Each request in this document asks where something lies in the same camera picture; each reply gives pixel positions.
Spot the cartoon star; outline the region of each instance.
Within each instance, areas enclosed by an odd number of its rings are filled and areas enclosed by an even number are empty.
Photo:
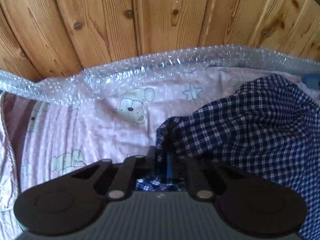
[[[81,103],[78,103],[78,104],[72,104],[70,107],[69,107],[69,111],[73,111],[73,110],[81,110]]]
[[[28,162],[28,160],[26,160],[26,164],[22,166],[22,174],[23,176],[27,176],[27,175],[31,175],[31,171],[30,169],[30,163]]]
[[[191,100],[201,100],[199,93],[202,91],[202,88],[195,88],[193,84],[190,83],[190,89],[183,91],[182,93],[187,96],[187,101]]]

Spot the pink bedsheet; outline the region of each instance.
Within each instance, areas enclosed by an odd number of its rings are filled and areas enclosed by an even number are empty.
[[[282,74],[320,103],[319,91],[306,88],[299,77]],[[0,180],[8,174],[13,180],[11,192],[6,193],[10,205],[17,196],[17,178],[23,192],[103,158],[119,163],[129,155],[145,155],[155,144],[156,129],[167,118],[189,115],[211,101],[232,95],[243,83],[267,75],[270,72],[253,69],[199,68],[180,73],[178,78],[150,80],[143,87],[105,100],[69,107],[5,95],[1,109],[8,133],[5,125],[0,125],[1,155],[14,152],[10,165],[17,163],[17,169],[2,173]],[[13,232],[19,232],[17,224],[12,226]]]

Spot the plaid shirt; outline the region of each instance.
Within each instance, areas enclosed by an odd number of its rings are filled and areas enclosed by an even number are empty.
[[[320,239],[320,108],[295,84],[272,75],[242,85],[235,95],[172,117],[157,130],[156,159],[206,156],[262,176],[301,194],[308,214],[300,234]],[[137,190],[183,190],[160,176],[137,181]]]

